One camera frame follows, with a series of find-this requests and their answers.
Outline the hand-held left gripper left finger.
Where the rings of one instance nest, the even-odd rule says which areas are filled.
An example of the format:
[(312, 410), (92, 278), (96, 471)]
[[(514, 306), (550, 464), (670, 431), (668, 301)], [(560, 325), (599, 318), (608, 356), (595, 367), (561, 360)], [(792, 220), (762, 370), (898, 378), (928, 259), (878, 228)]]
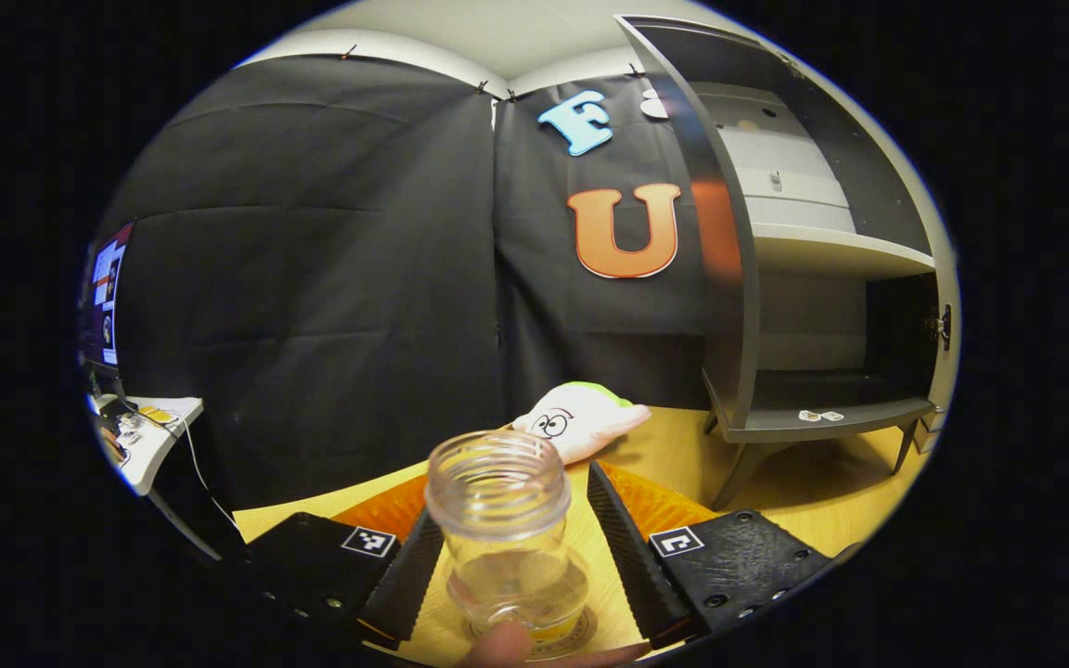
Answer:
[(317, 633), (398, 649), (410, 641), (441, 529), (419, 473), (331, 517), (296, 512), (247, 546), (255, 592)]

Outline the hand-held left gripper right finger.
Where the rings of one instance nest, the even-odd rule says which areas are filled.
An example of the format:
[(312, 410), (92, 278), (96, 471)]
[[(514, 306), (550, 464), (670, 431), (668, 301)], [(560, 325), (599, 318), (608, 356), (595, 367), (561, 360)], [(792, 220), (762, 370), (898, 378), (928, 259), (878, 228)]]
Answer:
[(590, 462), (588, 502), (656, 649), (739, 630), (837, 566), (758, 511), (714, 513), (607, 462)]

